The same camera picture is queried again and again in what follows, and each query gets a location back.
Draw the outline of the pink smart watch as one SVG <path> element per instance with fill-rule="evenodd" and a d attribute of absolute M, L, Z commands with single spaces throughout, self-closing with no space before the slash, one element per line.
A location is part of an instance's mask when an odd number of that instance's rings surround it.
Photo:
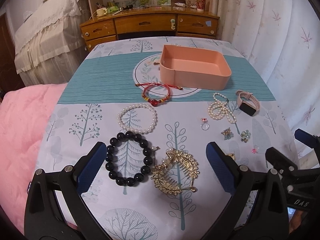
<path fill-rule="evenodd" d="M 260 110 L 260 102 L 257 98 L 250 92 L 243 90 L 236 91 L 237 104 L 239 109 L 249 116 L 254 116 Z"/>

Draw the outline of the small gold earring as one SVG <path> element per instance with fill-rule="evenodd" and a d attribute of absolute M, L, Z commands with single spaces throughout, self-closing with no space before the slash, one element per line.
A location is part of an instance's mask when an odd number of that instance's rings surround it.
<path fill-rule="evenodd" d="M 231 157 L 233 160 L 235 160 L 235 154 L 234 153 L 229 153 L 229 154 L 226 154 L 226 155 Z"/>

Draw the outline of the gold butterfly brooch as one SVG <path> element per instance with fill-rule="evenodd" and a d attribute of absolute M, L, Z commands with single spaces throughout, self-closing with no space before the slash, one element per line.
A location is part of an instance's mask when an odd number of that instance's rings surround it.
<path fill-rule="evenodd" d="M 230 140 L 232 137 L 234 137 L 233 132 L 231 131 L 231 128 L 227 128 L 221 132 L 221 134 L 224 136 L 224 140 Z"/>

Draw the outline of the gold rhinestone hair comb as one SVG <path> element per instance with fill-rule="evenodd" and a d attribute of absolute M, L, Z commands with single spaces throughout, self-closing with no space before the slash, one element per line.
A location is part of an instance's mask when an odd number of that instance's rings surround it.
<path fill-rule="evenodd" d="M 184 191 L 196 192 L 194 182 L 199 174 L 199 164 L 190 153 L 169 148 L 162 162 L 152 169 L 151 179 L 162 193 L 177 196 Z"/>

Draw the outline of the pink quilt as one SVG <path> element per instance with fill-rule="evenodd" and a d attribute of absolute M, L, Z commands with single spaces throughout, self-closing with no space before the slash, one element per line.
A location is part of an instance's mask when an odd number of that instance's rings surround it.
<path fill-rule="evenodd" d="M 1 207 L 20 232 L 44 131 L 65 87 L 28 86 L 8 92 L 1 102 Z"/>

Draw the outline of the tree print tablecloth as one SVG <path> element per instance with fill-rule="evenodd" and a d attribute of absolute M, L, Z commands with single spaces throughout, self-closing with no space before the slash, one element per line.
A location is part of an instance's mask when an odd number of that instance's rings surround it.
<path fill-rule="evenodd" d="M 297 150 L 285 117 L 274 96 L 249 62 L 229 43 L 203 38 L 153 37 L 130 39 L 97 45 L 82 62 L 61 95 L 49 119 L 36 162 L 46 172 L 61 171 L 74 165 L 101 141 L 109 143 L 121 128 L 118 114 L 125 108 L 124 124 L 143 131 L 151 124 L 150 106 L 143 103 L 141 83 L 158 82 L 164 45 L 202 48 L 220 52 L 232 75 L 222 91 L 237 121 L 208 119 L 210 128 L 201 129 L 213 101 L 211 90 L 184 88 L 173 90 L 171 99 L 155 108 L 155 129 L 146 135 L 158 147 L 155 162 L 165 158 L 169 148 L 190 153 L 199 164 L 196 192 L 185 191 L 167 196 L 147 179 L 134 187 L 119 186 L 101 167 L 83 199 L 102 227 L 114 239 L 199 239 L 214 223 L 230 195 L 220 185 L 206 157 L 206 146 L 216 142 L 223 152 L 235 154 L 239 165 L 252 171 L 271 168 L 265 159 L 269 147 L 275 147 L 292 161 Z M 242 112 L 236 91 L 252 93 L 260 102 L 254 116 Z M 224 140 L 221 132 L 231 128 L 234 134 Z M 242 142 L 240 134 L 251 137 Z"/>

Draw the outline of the white floral curtain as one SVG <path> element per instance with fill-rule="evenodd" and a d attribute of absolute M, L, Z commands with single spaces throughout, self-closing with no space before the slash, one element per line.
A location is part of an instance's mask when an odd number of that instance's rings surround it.
<path fill-rule="evenodd" d="M 208 0 L 217 38 L 255 68 L 292 131 L 319 134 L 319 19 L 308 0 Z"/>

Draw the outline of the pink plastic tray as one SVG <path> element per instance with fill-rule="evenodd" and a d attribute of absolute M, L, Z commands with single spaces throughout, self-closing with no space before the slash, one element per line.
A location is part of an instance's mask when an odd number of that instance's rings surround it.
<path fill-rule="evenodd" d="M 172 86 L 223 90 L 232 75 L 224 56 L 214 50 L 164 45 L 160 80 Z"/>

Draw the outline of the brown wooden door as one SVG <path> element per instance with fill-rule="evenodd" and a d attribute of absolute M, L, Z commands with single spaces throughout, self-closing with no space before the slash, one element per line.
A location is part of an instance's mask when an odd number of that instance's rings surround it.
<path fill-rule="evenodd" d="M 0 25 L 1 91 L 8 93 L 25 87 L 15 67 L 15 47 L 7 25 L 6 14 L 1 15 Z"/>

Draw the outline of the white lace cover furniture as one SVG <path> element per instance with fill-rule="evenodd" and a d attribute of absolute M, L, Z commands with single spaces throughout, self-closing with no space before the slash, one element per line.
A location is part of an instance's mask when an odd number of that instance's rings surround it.
<path fill-rule="evenodd" d="M 87 0 L 48 0 L 15 33 L 15 67 L 25 86 L 68 82 L 87 56 L 80 24 Z"/>

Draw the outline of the red paper cup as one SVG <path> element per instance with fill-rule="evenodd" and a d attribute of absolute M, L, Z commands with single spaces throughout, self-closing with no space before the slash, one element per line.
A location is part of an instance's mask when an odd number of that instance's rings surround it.
<path fill-rule="evenodd" d="M 206 5 L 206 0 L 197 0 L 197 10 L 204 11 Z"/>

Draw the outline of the white tube bottle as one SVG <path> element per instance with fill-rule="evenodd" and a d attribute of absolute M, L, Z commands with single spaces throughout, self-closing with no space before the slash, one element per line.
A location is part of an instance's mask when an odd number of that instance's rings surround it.
<path fill-rule="evenodd" d="M 175 5 L 176 5 L 177 7 L 183 7 L 183 8 L 186 7 L 186 4 L 185 4 L 185 3 L 179 3 L 179 2 L 177 2 L 177 3 L 175 3 Z"/>

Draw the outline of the wooden desk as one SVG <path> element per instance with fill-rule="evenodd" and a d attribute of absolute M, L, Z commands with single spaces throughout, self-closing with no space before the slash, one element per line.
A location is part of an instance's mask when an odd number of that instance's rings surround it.
<path fill-rule="evenodd" d="M 88 0 L 91 18 L 80 25 L 86 48 L 101 43 L 153 36 L 217 37 L 219 16 L 198 11 L 196 0 Z M 175 3 L 185 3 L 177 7 Z M 97 17 L 96 10 L 107 8 Z"/>

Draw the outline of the white mug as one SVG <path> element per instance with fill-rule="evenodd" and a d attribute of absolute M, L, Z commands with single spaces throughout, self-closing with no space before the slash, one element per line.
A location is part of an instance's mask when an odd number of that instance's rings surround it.
<path fill-rule="evenodd" d="M 97 17 L 103 17 L 107 14 L 107 8 L 103 7 L 103 8 L 99 8 L 96 10 L 96 15 Z"/>

